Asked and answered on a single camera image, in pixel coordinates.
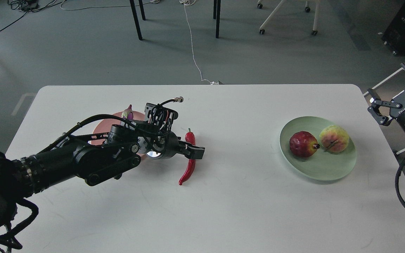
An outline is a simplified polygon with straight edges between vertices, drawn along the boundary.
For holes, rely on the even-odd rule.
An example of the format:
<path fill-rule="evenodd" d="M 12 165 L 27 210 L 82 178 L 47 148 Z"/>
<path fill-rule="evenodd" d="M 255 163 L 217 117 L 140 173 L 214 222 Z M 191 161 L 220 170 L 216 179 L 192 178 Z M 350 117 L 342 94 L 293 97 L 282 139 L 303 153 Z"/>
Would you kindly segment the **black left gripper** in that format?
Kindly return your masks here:
<path fill-rule="evenodd" d="M 153 160 L 165 160 L 183 154 L 190 160 L 202 160 L 205 147 L 182 141 L 173 131 L 161 137 L 143 137 L 143 153 Z"/>

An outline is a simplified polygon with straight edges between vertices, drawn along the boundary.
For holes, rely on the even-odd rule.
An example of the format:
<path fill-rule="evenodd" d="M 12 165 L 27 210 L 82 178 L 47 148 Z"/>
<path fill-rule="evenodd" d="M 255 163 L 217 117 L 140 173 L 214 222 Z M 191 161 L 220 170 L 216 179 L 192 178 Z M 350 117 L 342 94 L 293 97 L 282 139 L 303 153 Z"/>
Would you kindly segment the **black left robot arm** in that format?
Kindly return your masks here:
<path fill-rule="evenodd" d="M 171 130 L 178 112 L 165 105 L 183 100 L 177 97 L 159 104 L 147 103 L 144 120 L 136 120 L 131 107 L 121 116 L 88 117 L 39 153 L 19 160 L 9 160 L 0 152 L 0 252 L 22 248 L 16 235 L 39 213 L 28 197 L 73 177 L 96 186 L 111 178 L 119 179 L 140 165 L 142 154 L 153 160 L 182 154 L 189 164 L 179 184 L 187 181 L 205 148 L 196 146 L 192 131 L 182 140 Z"/>

